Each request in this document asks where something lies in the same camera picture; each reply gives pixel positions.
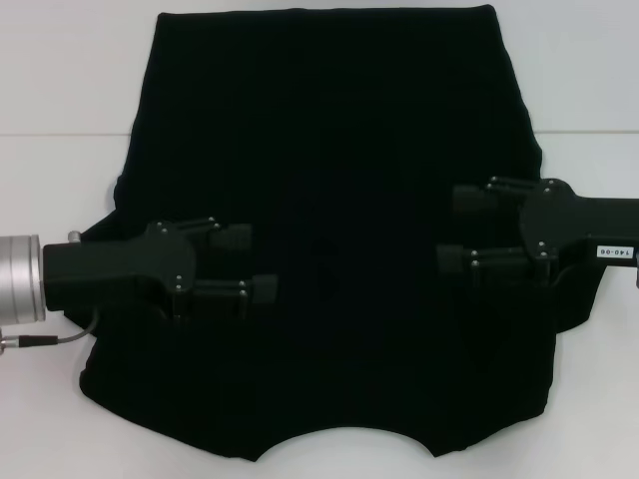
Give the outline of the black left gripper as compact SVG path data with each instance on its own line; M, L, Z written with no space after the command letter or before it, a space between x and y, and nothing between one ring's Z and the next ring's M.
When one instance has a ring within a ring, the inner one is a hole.
M273 305L279 277L196 279L196 253L250 252L250 224L214 217L150 226L117 241L47 244L43 248L45 302L52 311L147 303L175 321L218 316L244 320L255 307Z

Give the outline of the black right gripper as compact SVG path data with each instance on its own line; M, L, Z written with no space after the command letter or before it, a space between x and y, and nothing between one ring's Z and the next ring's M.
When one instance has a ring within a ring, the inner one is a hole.
M456 216L516 215L523 247L436 247L439 275L455 286L549 284L581 264L638 266L638 201L581 197L565 182L491 177L452 190Z

